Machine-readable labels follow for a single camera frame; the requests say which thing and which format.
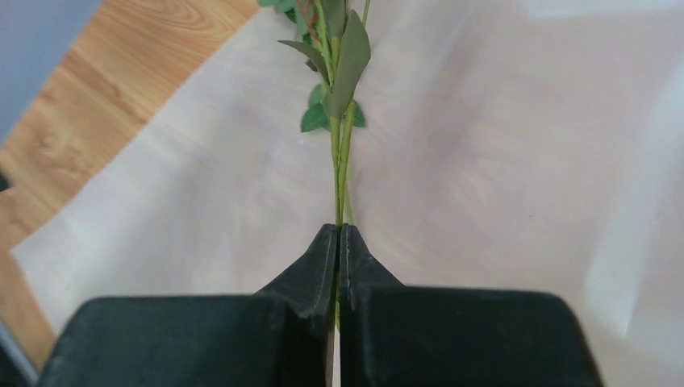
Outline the white wrapping paper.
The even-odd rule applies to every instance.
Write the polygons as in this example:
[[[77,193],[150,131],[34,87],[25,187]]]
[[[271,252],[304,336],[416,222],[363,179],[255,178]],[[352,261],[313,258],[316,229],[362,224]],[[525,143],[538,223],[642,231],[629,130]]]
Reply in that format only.
[[[371,252],[409,284],[556,293],[607,385],[682,385],[682,2],[375,1],[368,32],[349,201]],[[45,89],[6,147],[85,180],[11,249],[53,332],[97,296],[254,291],[334,219],[292,35],[250,11],[96,173]]]

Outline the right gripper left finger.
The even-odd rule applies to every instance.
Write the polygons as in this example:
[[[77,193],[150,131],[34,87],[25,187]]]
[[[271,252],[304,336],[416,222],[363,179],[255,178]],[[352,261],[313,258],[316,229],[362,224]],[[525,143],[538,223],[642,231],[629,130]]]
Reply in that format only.
[[[94,298],[41,386],[329,386],[338,227],[253,294]]]

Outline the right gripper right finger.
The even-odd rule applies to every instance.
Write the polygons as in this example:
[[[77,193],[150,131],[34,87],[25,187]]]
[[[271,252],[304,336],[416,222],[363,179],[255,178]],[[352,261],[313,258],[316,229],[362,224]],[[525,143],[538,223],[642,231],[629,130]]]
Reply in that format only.
[[[551,293],[404,285],[357,227],[339,237],[344,386],[600,386],[582,326]]]

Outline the pink and white flowers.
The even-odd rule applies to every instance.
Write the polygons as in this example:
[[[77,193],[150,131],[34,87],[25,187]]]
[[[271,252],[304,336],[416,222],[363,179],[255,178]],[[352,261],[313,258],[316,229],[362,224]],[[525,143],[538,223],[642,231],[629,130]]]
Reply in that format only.
[[[319,74],[311,91],[300,130],[330,133],[335,179],[335,223],[353,224],[349,183],[352,133],[365,127],[365,115],[355,99],[356,88],[371,58],[366,29],[370,3],[358,13],[347,1],[260,1],[284,14],[297,26],[285,45],[302,53],[307,66]]]

